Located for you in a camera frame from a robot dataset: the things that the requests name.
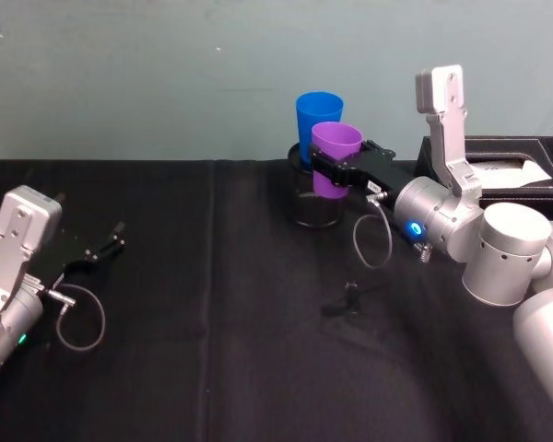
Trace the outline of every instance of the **power cord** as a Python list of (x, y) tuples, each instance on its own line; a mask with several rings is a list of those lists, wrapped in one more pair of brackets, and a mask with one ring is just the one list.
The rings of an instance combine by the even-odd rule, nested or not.
[(377, 218), (378, 216), (373, 215), (373, 214), (363, 215), (359, 219), (357, 219), (357, 222), (355, 223), (354, 228), (352, 229), (352, 242), (354, 244), (354, 249), (357, 252), (357, 255), (359, 256), (359, 259), (364, 264), (364, 266), (367, 267), (368, 269), (371, 269), (371, 270), (377, 270), (377, 269), (381, 269), (382, 267), (384, 267), (385, 264), (387, 264), (387, 262), (391, 259), (391, 255), (392, 255), (392, 251), (393, 251), (393, 239), (392, 239), (392, 234), (391, 234), (391, 227), (389, 226), (389, 220), (387, 219), (387, 215), (385, 214), (385, 212), (383, 211), (383, 209), (381, 207), (381, 203), (379, 203), (379, 201), (381, 199), (384, 199), (386, 196), (387, 195), (384, 194), (384, 193), (372, 194), (372, 195), (367, 196), (367, 202), (369, 204), (374, 205), (375, 208), (377, 208), (377, 210), (379, 210), (379, 213), (381, 214), (382, 220), (385, 224), (385, 229), (387, 230), (387, 238), (388, 238), (389, 247), (387, 249), (387, 255), (385, 256), (385, 258), (379, 264), (372, 265), (371, 263), (369, 263), (365, 259), (364, 255), (360, 251), (359, 243), (357, 241), (357, 230), (359, 229), (360, 223), (362, 221), (364, 221), (365, 219), (367, 219), (367, 218)]
[(65, 297), (61, 293), (56, 292), (54, 290), (49, 290), (49, 292), (48, 292), (48, 295), (50, 297), (64, 302), (64, 306), (62, 307), (62, 310), (60, 311), (59, 318), (57, 319), (57, 322), (55, 323), (55, 332), (57, 333), (57, 337), (59, 338), (60, 342), (65, 347), (67, 347), (70, 350), (73, 350), (75, 352), (88, 352), (88, 351), (92, 350), (94, 347), (96, 347), (98, 344), (100, 344), (102, 342), (102, 338), (104, 337), (104, 332), (105, 332), (105, 329), (106, 329), (106, 316), (104, 314), (104, 307), (100, 303), (100, 300), (97, 298), (97, 296), (94, 293), (92, 293), (90, 290), (88, 290), (86, 287), (83, 287), (81, 285), (75, 285), (75, 284), (59, 284), (59, 285), (57, 285), (58, 289), (60, 287), (76, 290), (76, 291), (82, 292), (82, 293), (90, 296), (94, 300), (94, 302), (96, 303), (97, 307), (99, 308), (100, 317), (101, 317), (99, 337), (97, 338), (97, 340), (94, 343), (92, 343), (90, 345), (83, 346), (83, 347), (79, 347), (77, 345), (73, 345), (70, 342), (68, 342), (64, 338), (64, 336), (62, 335), (62, 321), (64, 320), (64, 316), (67, 313), (67, 311), (69, 310), (69, 308), (73, 307), (76, 304), (76, 301), (71, 299), (71, 298)]

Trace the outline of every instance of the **silver cylinder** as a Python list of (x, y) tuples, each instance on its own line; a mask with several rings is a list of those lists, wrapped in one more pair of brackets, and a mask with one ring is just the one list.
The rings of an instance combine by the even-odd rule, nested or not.
[(465, 288), (492, 306), (523, 300), (535, 266), (551, 234), (548, 220), (520, 204), (488, 207), (463, 275)]
[[(427, 177), (410, 181), (395, 201), (395, 220), (416, 242), (429, 242), (457, 262), (467, 262), (483, 210), (477, 202), (453, 196)], [(413, 235), (416, 223), (421, 234)]]
[(553, 401), (553, 288), (516, 309), (514, 336)]
[(18, 290), (0, 316), (0, 366), (17, 347), (18, 340), (41, 316), (41, 300), (32, 293)]

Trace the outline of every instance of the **plastic cup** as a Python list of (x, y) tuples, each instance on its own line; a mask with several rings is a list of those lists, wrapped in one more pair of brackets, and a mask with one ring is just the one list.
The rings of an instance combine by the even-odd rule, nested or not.
[(342, 118), (344, 101), (330, 92), (308, 92), (296, 102), (297, 128), (302, 166), (310, 167), (310, 141), (312, 127), (318, 122), (339, 122)]
[(313, 191), (313, 174), (301, 166), (299, 144), (288, 151), (288, 192), (282, 192), (286, 217), (309, 228), (335, 226), (342, 219), (343, 200), (318, 197)]
[[(362, 133), (343, 122), (320, 122), (312, 128), (312, 142), (334, 159), (342, 159), (360, 151)], [(313, 191), (324, 198), (338, 199), (348, 195), (348, 189), (336, 187), (319, 172), (313, 171)]]

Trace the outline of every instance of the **black tablecloth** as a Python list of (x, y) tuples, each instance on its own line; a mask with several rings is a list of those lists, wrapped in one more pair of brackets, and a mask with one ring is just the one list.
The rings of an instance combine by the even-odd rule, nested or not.
[[(384, 270), (363, 269), (351, 228), (367, 209), (297, 227), (286, 176), (284, 161), (0, 161), (0, 202), (25, 183), (65, 192), (66, 231), (127, 224), (126, 251), (89, 281), (103, 344), (71, 354), (47, 308), (0, 372), (0, 441), (553, 441), (511, 308), (398, 236)], [(359, 239), (381, 257), (380, 224)], [(359, 313), (325, 316), (349, 281)]]

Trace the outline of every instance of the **blue cup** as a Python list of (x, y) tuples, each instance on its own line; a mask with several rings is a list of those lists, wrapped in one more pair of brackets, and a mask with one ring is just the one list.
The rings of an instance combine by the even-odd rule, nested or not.
[(344, 101), (330, 92), (308, 92), (296, 102), (297, 128), (299, 129), (299, 147), (301, 163), (308, 169), (312, 127), (318, 122), (339, 122), (342, 118)]

